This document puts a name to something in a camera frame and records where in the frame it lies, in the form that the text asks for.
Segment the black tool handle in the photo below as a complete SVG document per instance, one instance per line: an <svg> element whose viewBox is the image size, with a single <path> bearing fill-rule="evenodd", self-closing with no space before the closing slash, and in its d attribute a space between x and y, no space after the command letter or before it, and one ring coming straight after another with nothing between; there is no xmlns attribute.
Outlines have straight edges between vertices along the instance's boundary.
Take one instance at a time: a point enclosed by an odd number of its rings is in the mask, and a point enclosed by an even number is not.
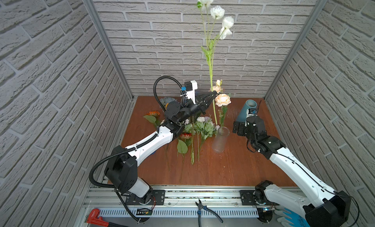
<svg viewBox="0 0 375 227"><path fill-rule="evenodd" d="M128 226L108 222L108 227L128 227Z"/></svg>
<svg viewBox="0 0 375 227"><path fill-rule="evenodd" d="M201 215L198 215L198 226L202 227Z"/></svg>
<svg viewBox="0 0 375 227"><path fill-rule="evenodd" d="M214 212L214 211L212 211L211 209L208 209L208 208L205 209L205 210L214 214L220 220L221 223L224 222L223 219L216 212Z"/></svg>

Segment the pliers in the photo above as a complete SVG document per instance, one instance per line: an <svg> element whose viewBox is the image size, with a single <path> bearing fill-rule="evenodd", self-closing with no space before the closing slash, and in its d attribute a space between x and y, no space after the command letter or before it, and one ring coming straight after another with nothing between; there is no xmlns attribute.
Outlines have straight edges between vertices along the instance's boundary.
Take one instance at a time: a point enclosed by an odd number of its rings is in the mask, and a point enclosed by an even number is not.
<svg viewBox="0 0 375 227"><path fill-rule="evenodd" d="M204 210L206 210L206 211L211 212L212 214L214 214L220 220L220 222L223 223L223 219L221 217L219 217L219 215L216 212L212 211L211 209L208 209L207 206L203 206L201 200L200 199L198 199L198 200L199 200L199 203L195 202L195 204L198 206L198 212L197 213L198 213L198 224L199 224L199 227L202 227L202 222L201 222L201 217L202 217L202 215L201 215L201 213L202 213L201 209L202 208Z"/></svg>

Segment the blue vase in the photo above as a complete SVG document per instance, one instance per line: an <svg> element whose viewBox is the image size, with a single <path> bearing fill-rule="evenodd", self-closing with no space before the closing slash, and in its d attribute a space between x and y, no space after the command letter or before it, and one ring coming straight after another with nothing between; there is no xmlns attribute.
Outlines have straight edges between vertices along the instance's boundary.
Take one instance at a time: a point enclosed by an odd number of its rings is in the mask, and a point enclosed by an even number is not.
<svg viewBox="0 0 375 227"><path fill-rule="evenodd" d="M246 121L246 112L248 109L256 110L256 102L254 100L247 100L242 107L241 112L238 114L236 121L238 122L245 122Z"/></svg>

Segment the red tool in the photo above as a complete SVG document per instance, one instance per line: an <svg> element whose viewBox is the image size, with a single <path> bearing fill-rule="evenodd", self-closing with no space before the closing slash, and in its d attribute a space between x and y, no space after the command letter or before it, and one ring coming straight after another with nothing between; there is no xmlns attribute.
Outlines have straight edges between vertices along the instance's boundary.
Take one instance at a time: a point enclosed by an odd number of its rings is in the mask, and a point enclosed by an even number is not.
<svg viewBox="0 0 375 227"><path fill-rule="evenodd" d="M112 222L106 222L103 220L103 217L99 216L100 210L95 208L90 212L90 215L87 218L87 223L95 224L100 226L108 226L108 227L127 227L124 225L115 224Z"/></svg>

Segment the clear vase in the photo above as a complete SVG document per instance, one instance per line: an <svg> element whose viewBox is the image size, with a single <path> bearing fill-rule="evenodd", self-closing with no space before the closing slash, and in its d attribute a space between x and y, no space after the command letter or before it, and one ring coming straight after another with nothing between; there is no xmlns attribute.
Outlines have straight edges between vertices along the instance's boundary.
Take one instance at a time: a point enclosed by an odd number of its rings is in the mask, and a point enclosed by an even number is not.
<svg viewBox="0 0 375 227"><path fill-rule="evenodd" d="M218 133L216 134L211 146L216 153L221 153L224 151L228 136L229 129L227 127L220 127L218 129Z"/></svg>

